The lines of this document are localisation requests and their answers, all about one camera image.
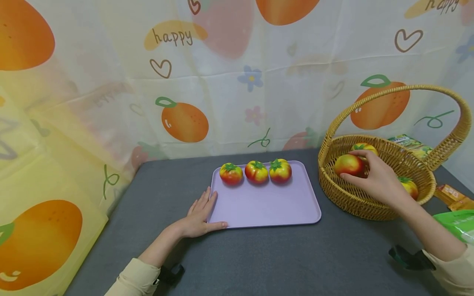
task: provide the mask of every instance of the fingers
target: fingers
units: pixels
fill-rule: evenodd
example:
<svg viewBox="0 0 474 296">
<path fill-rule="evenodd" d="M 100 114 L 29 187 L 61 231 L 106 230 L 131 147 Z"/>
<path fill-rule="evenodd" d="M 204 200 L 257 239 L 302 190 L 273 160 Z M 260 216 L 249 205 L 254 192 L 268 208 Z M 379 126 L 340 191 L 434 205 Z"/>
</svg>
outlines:
<svg viewBox="0 0 474 296">
<path fill-rule="evenodd" d="M 198 203 L 195 207 L 196 210 L 201 211 L 205 207 L 209 199 L 209 194 L 210 194 L 210 187 L 208 187 L 207 190 L 201 195 L 201 198 L 198 200 Z"/>
<path fill-rule="evenodd" d="M 364 185 L 366 184 L 367 182 L 367 179 L 363 179 L 363 178 L 359 178 L 359 177 L 356 177 L 356 176 L 353 176 L 353 175 L 349 175 L 349 174 L 346 174 L 346 173 L 342 173 L 340 175 L 340 177 L 344 180 L 346 180 L 347 182 L 351 183 L 351 184 L 354 184 L 356 185 L 357 187 L 360 187 L 362 189 L 364 189 Z"/>
<path fill-rule="evenodd" d="M 227 226 L 228 226 L 227 222 L 207 223 L 206 232 L 209 233 L 216 230 L 226 229 Z"/>
<path fill-rule="evenodd" d="M 352 155 L 357 155 L 357 156 L 364 156 L 367 159 L 377 157 L 372 151 L 369 150 L 352 150 L 349 152 L 349 154 Z"/>
<path fill-rule="evenodd" d="M 204 208 L 204 213 L 206 214 L 206 216 L 210 214 L 212 207 L 216 203 L 216 200 L 217 200 L 217 191 L 214 191 L 209 199 L 209 202 L 206 204 Z"/>
<path fill-rule="evenodd" d="M 194 211 L 194 208 L 196 207 L 196 204 L 197 204 L 197 203 L 198 203 L 198 200 L 196 199 L 196 200 L 192 203 L 191 207 L 189 208 L 187 216 L 191 215 L 191 213 Z"/>
</svg>

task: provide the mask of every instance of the purple tray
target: purple tray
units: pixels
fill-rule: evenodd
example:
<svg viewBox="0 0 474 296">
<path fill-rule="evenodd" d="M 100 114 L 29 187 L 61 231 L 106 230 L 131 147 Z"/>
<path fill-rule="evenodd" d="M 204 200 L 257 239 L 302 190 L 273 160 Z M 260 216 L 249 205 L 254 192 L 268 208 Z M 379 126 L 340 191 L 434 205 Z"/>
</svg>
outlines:
<svg viewBox="0 0 474 296">
<path fill-rule="evenodd" d="M 292 178 L 283 185 L 271 181 L 263 185 L 250 183 L 244 173 L 240 185 L 225 185 L 220 168 L 212 174 L 211 190 L 219 197 L 208 221 L 227 221 L 229 228 L 274 225 L 312 224 L 321 219 L 321 209 L 311 186 L 308 173 L 299 161 L 288 161 Z M 264 163 L 267 169 L 270 163 Z M 245 164 L 239 165 L 242 170 Z"/>
</svg>

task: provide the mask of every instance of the curtain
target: curtain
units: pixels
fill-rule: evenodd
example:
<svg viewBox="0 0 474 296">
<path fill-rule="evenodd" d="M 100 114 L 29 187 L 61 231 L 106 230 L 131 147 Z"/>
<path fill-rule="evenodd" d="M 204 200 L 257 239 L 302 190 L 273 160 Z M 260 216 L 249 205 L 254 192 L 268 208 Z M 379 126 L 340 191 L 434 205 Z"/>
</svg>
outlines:
<svg viewBox="0 0 474 296">
<path fill-rule="evenodd" d="M 0 294 L 62 295 L 146 161 L 318 147 L 343 109 L 402 85 L 472 105 L 473 15 L 474 0 L 3 0 Z M 458 118 L 408 91 L 337 134 L 435 146 Z M 471 190 L 473 147 L 446 162 Z"/>
</svg>

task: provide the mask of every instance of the woven basket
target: woven basket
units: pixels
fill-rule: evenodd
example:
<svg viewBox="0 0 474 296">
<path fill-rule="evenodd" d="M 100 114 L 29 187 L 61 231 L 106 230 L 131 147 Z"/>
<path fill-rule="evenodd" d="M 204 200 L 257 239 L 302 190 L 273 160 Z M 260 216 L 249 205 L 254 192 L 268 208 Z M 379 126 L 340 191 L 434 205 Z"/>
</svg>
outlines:
<svg viewBox="0 0 474 296">
<path fill-rule="evenodd" d="M 337 128 L 352 112 L 363 104 L 404 90 L 432 90 L 452 97 L 459 105 L 461 116 L 454 130 L 423 160 L 404 149 L 403 146 L 380 137 L 370 135 L 344 135 L 333 138 Z M 393 220 L 397 214 L 388 206 L 374 200 L 365 191 L 344 181 L 334 172 L 336 159 L 351 150 L 359 142 L 372 144 L 383 161 L 390 165 L 398 176 L 413 179 L 418 186 L 418 203 L 423 205 L 433 196 L 436 187 L 433 170 L 437 169 L 464 141 L 471 128 L 471 112 L 467 103 L 455 92 L 434 85 L 410 85 L 384 90 L 357 101 L 344 110 L 329 126 L 318 155 L 319 183 L 338 207 L 355 216 L 368 220 Z"/>
</svg>

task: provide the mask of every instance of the beige sleeve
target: beige sleeve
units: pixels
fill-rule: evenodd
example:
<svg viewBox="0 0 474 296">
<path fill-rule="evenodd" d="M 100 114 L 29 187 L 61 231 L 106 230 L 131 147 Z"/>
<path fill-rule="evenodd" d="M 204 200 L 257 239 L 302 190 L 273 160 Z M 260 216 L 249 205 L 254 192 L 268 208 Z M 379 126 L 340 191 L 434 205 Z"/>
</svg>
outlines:
<svg viewBox="0 0 474 296">
<path fill-rule="evenodd" d="M 464 254 L 444 262 L 423 250 L 435 265 L 434 277 L 453 296 L 474 296 L 474 246 L 468 244 Z"/>
<path fill-rule="evenodd" d="M 133 258 L 105 296 L 151 296 L 159 275 L 159 268 Z"/>
</svg>

